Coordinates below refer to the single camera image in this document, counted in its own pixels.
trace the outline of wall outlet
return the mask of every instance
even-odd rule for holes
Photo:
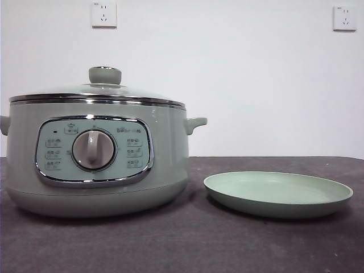
[[[354,7],[335,6],[334,7],[334,30],[356,30],[357,19]]]
[[[116,27],[116,3],[110,1],[94,1],[91,3],[92,27]]]

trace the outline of green plate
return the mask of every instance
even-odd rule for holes
[[[264,217],[312,218],[334,213],[353,190],[341,183],[281,172],[227,172],[204,180],[209,194],[232,209]]]

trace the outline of chrome trim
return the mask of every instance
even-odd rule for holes
[[[100,65],[99,67],[91,67],[91,68],[103,68],[103,69],[113,69],[113,70],[118,70],[117,68],[109,67],[109,66],[107,66],[107,65]]]
[[[142,105],[142,106],[154,106],[154,107],[167,107],[186,111],[184,106],[162,104],[155,102],[140,102],[140,101],[115,101],[115,100],[94,100],[94,99],[71,99],[71,100],[29,100],[29,101],[15,101],[11,102],[10,106],[24,105],[24,104],[115,104],[115,105]]]
[[[54,93],[54,94],[29,94],[11,97],[9,99],[11,105],[14,102],[23,102],[22,104],[33,103],[52,103],[52,102],[69,102],[70,100],[93,100],[93,101],[134,101],[140,102],[141,104],[162,104],[162,105],[173,105],[185,108],[185,104],[178,101],[164,100],[161,98],[148,98],[138,96],[119,96],[119,95],[104,95],[104,94],[73,94],[73,93]]]
[[[152,135],[151,135],[151,132],[150,132],[150,129],[149,129],[148,125],[143,120],[138,119],[138,118],[132,118],[132,117],[95,115],[92,119],[128,121],[128,122],[137,122],[137,123],[141,124],[147,131],[148,147],[149,147],[149,161],[148,161],[147,165],[140,172],[138,172],[138,173],[136,173],[134,175],[126,176],[126,177],[120,177],[120,178],[116,178],[116,179],[62,180],[62,179],[58,179],[58,178],[46,175],[45,173],[43,173],[40,170],[39,165],[38,165],[37,160],[36,160],[38,144],[39,144],[39,137],[40,137],[40,131],[41,131],[42,127],[45,124],[47,124],[48,122],[60,121],[60,120],[66,120],[66,119],[90,119],[90,118],[88,116],[85,116],[85,115],[53,117],[53,118],[43,122],[42,125],[39,127],[38,138],[37,138],[36,147],[35,147],[34,164],[35,164],[35,167],[36,167],[36,169],[38,171],[38,174],[42,178],[42,182],[44,182],[45,184],[48,184],[48,185],[51,185],[51,186],[56,186],[56,187],[68,187],[68,188],[98,188],[98,187],[112,187],[112,186],[126,185],[126,184],[131,184],[131,183],[141,181],[144,177],[147,176],[147,174],[150,172],[150,169],[153,167],[153,164],[154,164],[154,148],[153,148]]]

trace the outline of cooking pot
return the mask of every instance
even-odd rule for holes
[[[120,85],[112,67],[90,84],[10,98],[1,116],[12,200],[35,213],[98,217],[171,201],[188,181],[188,140],[206,118],[185,105]]]

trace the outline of pot base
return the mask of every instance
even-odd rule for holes
[[[187,180],[143,191],[106,195],[35,195],[7,188],[11,199],[34,213],[68,218],[105,217],[139,212],[173,200],[187,185]]]

